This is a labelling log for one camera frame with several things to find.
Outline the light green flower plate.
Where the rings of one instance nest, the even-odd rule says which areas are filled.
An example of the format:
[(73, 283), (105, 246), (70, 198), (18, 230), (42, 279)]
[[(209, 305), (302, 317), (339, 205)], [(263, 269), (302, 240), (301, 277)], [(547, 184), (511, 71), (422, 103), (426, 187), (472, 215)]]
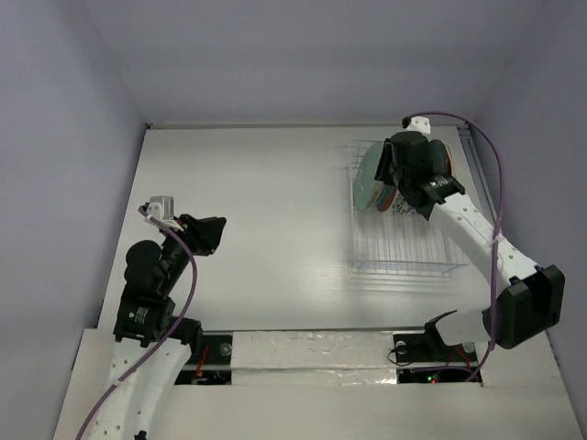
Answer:
[(375, 179), (375, 174), (378, 170), (382, 150), (383, 143), (374, 142), (362, 155), (353, 187), (354, 203), (357, 210), (364, 211), (371, 208), (379, 197), (382, 183)]

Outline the red and teal plate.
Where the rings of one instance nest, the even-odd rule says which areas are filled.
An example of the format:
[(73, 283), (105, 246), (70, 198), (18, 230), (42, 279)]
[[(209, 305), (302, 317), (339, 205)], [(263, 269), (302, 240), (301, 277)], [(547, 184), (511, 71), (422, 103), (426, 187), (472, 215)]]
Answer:
[(376, 200), (375, 207), (378, 212), (384, 213), (393, 205), (397, 194), (397, 188), (391, 185), (383, 185), (380, 194)]

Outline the blue floral white plate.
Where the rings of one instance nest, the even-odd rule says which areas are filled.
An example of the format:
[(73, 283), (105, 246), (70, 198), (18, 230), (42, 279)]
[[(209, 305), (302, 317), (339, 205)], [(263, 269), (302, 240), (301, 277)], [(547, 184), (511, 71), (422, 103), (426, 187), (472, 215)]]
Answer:
[(395, 194), (392, 208), (393, 211), (399, 215), (407, 215), (415, 210), (415, 208), (405, 200), (404, 196), (400, 192)]

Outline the beige bird plate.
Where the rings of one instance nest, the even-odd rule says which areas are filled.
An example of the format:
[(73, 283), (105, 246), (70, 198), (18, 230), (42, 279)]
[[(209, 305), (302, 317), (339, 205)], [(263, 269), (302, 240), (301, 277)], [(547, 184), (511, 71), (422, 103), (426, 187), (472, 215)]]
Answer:
[(456, 177), (457, 176), (457, 167), (456, 167), (456, 163), (454, 160), (454, 156), (452, 154), (451, 146), (448, 143), (445, 143), (445, 150), (446, 150), (446, 154), (447, 154), (447, 161), (449, 163), (450, 175), (453, 177)]

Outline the white wire dish rack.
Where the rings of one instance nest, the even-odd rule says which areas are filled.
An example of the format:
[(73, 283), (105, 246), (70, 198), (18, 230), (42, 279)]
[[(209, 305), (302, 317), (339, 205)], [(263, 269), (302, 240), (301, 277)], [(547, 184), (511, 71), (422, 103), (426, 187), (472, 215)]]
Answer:
[(362, 155), (374, 142), (353, 139), (349, 143), (351, 272), (372, 276), (442, 277), (468, 265), (463, 252), (444, 233), (420, 214), (384, 213), (371, 208), (357, 210), (353, 187)]

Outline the dark teal plate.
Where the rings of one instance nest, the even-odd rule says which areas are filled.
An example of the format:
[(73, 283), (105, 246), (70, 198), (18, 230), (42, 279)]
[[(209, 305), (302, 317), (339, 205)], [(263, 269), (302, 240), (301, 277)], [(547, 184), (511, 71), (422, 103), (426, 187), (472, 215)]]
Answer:
[(429, 141), (432, 170), (435, 174), (451, 175), (453, 172), (452, 159), (447, 145), (438, 139)]

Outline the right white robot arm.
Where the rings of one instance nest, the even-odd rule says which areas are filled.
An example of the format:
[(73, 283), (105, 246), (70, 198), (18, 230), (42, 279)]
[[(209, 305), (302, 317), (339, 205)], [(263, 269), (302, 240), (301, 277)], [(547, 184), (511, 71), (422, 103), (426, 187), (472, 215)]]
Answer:
[(466, 341), (513, 349), (556, 325), (565, 277), (519, 251), (453, 176), (443, 142), (417, 131), (386, 138), (374, 175), (391, 184), (435, 229), (447, 234), (490, 285), (487, 308), (449, 311), (427, 324), (424, 352), (442, 359)]

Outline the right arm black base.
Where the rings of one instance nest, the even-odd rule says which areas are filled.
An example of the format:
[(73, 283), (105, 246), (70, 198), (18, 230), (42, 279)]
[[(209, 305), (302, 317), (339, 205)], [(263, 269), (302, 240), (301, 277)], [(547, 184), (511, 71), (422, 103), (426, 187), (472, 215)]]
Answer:
[(444, 343), (434, 322), (428, 322), (421, 330), (393, 332), (392, 354), (401, 366), (416, 363), (449, 363), (463, 361), (476, 364), (475, 346), (469, 343), (449, 346)]

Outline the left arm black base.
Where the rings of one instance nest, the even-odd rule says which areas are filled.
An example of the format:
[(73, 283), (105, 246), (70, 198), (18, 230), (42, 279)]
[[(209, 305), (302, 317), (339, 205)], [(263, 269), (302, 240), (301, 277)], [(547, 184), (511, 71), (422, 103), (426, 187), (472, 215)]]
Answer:
[(232, 346), (232, 333), (204, 333), (200, 351), (188, 360), (175, 384), (230, 385)]

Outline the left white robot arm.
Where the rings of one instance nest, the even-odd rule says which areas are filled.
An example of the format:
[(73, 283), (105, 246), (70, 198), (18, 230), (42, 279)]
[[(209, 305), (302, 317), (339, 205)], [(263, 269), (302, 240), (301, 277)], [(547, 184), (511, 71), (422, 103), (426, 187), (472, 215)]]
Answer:
[(207, 357), (202, 325), (186, 314), (198, 281), (195, 260), (216, 252), (227, 220), (163, 220), (145, 206), (138, 211), (164, 240), (139, 241), (126, 254), (108, 382), (84, 422), (91, 439), (150, 439), (180, 371)]

